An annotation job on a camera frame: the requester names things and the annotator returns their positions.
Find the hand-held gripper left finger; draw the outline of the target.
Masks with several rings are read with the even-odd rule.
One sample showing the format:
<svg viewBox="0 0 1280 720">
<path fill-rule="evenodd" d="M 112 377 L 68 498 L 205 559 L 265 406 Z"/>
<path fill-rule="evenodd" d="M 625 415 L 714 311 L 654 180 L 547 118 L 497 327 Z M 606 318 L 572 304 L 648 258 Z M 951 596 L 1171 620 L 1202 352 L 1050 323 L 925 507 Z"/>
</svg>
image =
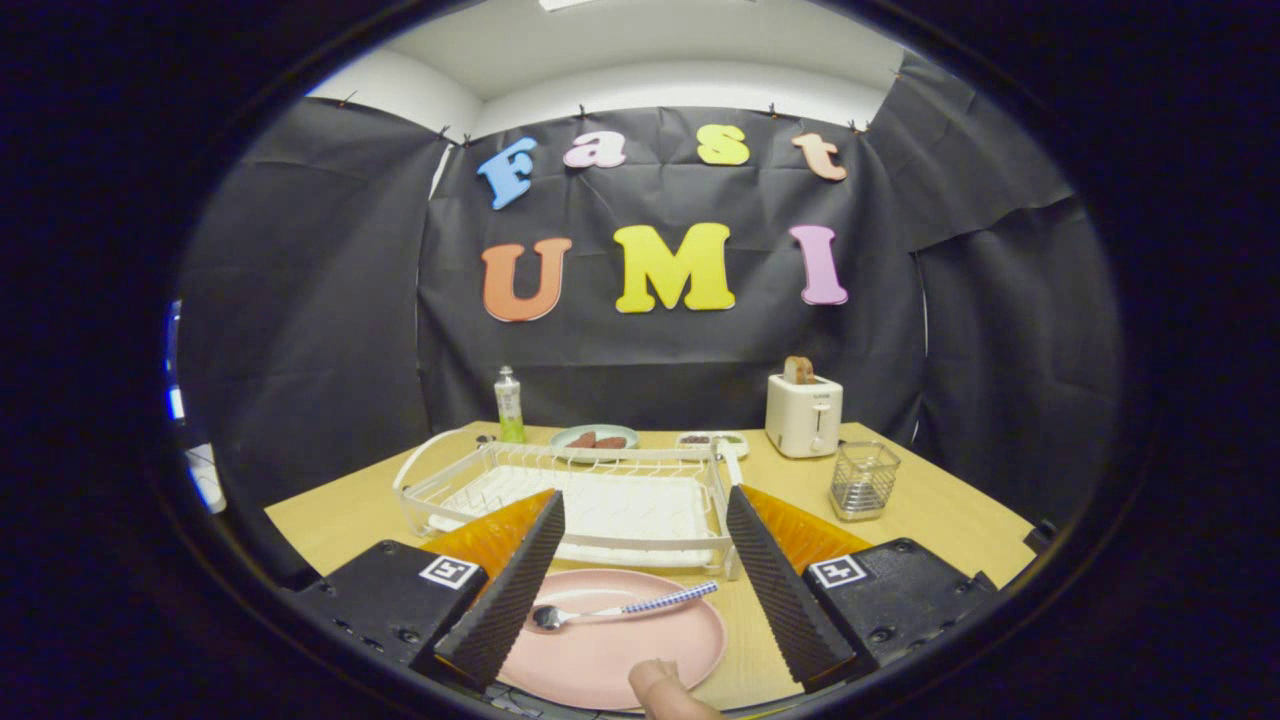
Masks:
<svg viewBox="0 0 1280 720">
<path fill-rule="evenodd" d="M 334 644 L 402 676 L 483 691 L 498 676 L 566 530 L 545 489 L 422 544 L 381 539 L 285 592 Z"/>
</svg>

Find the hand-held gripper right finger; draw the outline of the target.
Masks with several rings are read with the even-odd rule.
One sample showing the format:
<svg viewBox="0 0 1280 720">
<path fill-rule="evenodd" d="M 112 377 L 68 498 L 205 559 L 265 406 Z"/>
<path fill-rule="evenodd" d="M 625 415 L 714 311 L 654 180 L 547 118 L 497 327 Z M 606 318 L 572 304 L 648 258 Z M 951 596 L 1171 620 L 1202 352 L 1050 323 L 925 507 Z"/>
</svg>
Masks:
<svg viewBox="0 0 1280 720">
<path fill-rule="evenodd" d="M 726 523 L 783 661 L 808 692 L 908 657 L 998 591 L 914 539 L 868 544 L 750 486 L 731 489 Z"/>
</svg>

